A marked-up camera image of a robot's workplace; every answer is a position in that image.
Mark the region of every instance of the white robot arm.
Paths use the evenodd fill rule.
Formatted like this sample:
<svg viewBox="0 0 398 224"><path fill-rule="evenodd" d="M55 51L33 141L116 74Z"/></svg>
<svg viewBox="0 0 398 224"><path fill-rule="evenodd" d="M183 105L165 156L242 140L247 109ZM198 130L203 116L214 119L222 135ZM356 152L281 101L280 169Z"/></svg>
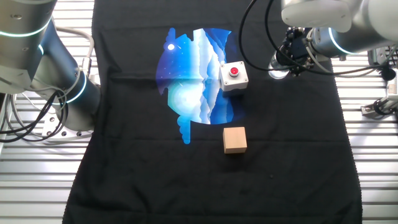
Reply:
<svg viewBox="0 0 398 224"><path fill-rule="evenodd" d="M398 42L397 7L395 0L282 0L282 19L314 27L315 53L336 57Z"/></svg>
<svg viewBox="0 0 398 224"><path fill-rule="evenodd" d="M57 35L52 20L56 2L0 0L0 93L30 90L48 100L55 89L63 90L68 103L65 126L91 130L100 88L88 79L88 67L77 64ZM53 107L59 117L57 103L55 100Z"/></svg>

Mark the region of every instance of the emergency stop button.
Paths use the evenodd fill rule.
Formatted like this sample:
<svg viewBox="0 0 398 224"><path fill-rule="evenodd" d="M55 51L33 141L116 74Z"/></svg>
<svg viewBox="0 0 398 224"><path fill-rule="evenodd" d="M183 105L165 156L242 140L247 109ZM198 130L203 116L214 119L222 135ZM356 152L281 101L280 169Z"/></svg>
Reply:
<svg viewBox="0 0 398 224"><path fill-rule="evenodd" d="M239 69L238 68L231 68L231 70L229 71L229 75L231 75L232 77L237 77L239 75Z"/></svg>

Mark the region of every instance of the black tablecloth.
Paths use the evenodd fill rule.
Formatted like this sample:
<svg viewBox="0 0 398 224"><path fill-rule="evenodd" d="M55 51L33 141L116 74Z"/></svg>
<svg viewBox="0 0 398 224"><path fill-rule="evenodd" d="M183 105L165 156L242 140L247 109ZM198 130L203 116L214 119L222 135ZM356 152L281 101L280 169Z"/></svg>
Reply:
<svg viewBox="0 0 398 224"><path fill-rule="evenodd" d="M219 65L242 60L236 33L249 2L95 2L103 98L65 224L361 223L333 77L273 80L246 66L243 96L215 88ZM243 35L262 67L274 52L267 2L253 7ZM281 42L278 1L270 25ZM223 128L240 126L246 153L225 155Z"/></svg>

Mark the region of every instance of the wooden block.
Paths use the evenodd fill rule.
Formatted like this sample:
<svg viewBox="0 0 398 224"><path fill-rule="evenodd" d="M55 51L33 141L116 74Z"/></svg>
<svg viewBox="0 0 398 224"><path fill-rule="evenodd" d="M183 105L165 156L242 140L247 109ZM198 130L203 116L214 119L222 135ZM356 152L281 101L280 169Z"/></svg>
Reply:
<svg viewBox="0 0 398 224"><path fill-rule="evenodd" d="M224 153L245 153L248 148L244 127L224 128Z"/></svg>

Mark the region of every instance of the metal grating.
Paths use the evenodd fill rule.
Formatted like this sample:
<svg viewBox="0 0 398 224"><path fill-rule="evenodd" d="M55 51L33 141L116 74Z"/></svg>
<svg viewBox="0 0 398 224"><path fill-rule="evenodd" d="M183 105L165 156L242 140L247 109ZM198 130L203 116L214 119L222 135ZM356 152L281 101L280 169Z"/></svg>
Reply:
<svg viewBox="0 0 398 224"><path fill-rule="evenodd" d="M93 6L94 0L58 0L53 16L59 26L90 34ZM71 34L59 35L80 63L88 42ZM345 62L333 60L333 64L340 72L367 66L368 58L354 55ZM91 72L98 74L95 54ZM336 83L363 190L363 223L398 224L398 125L393 116L375 121L362 117L360 111L360 106L386 95L386 84L376 72L362 78L336 78ZM29 96L36 105L44 105L37 95ZM17 108L26 123L39 113L22 95ZM43 127L44 121L35 131L41 133ZM0 155L0 223L61 223L88 141L68 141L60 146L23 141L6 144Z"/></svg>

